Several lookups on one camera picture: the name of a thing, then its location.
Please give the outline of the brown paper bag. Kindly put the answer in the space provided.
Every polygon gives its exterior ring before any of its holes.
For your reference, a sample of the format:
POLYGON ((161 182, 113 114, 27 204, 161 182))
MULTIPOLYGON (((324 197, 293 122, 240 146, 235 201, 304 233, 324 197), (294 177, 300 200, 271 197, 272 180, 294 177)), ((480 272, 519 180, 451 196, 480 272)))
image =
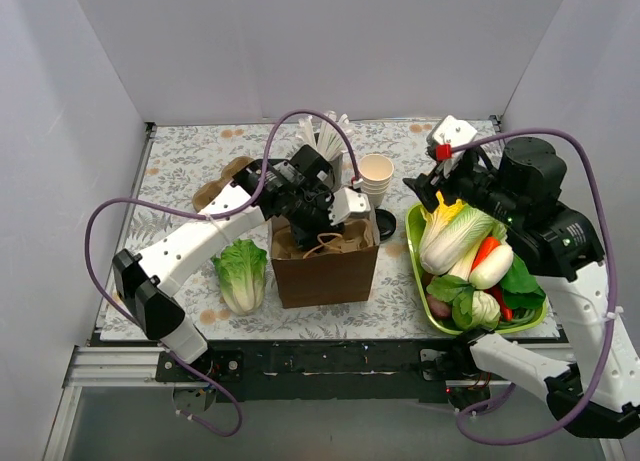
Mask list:
MULTIPOLYGON (((308 259, 272 259, 278 295, 285 309, 314 307, 369 299, 376 268, 380 235, 371 219, 376 246, 347 254, 308 259)), ((269 224, 269 251, 273 233, 289 223, 276 218, 269 224)))

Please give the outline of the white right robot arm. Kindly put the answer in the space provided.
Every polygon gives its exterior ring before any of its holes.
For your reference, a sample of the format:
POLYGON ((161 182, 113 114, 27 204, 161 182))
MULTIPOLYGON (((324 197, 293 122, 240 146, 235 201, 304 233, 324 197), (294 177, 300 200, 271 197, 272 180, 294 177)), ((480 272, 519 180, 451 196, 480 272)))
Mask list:
POLYGON ((431 316, 455 327, 454 370, 495 374, 544 401, 580 438, 621 439, 639 426, 639 357, 615 298, 603 223, 560 200, 567 167, 545 140, 508 141, 493 164, 470 144, 431 141, 435 167, 406 180, 422 205, 412 250, 431 316), (551 306, 574 357, 559 361, 500 327, 551 306))

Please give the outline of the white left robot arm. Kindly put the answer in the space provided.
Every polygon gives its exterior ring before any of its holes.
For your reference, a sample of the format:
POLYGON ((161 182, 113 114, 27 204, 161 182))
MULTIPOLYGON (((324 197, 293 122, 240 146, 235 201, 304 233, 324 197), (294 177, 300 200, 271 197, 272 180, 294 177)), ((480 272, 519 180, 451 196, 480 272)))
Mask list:
POLYGON ((329 207, 334 195, 325 185, 332 167, 312 148, 291 159, 255 160, 234 174, 200 212, 159 242, 113 258, 116 291, 146 337, 178 357, 178 368, 193 381, 213 367, 205 337, 175 294, 210 257, 272 217, 285 218, 297 246, 317 246, 332 229, 329 207))

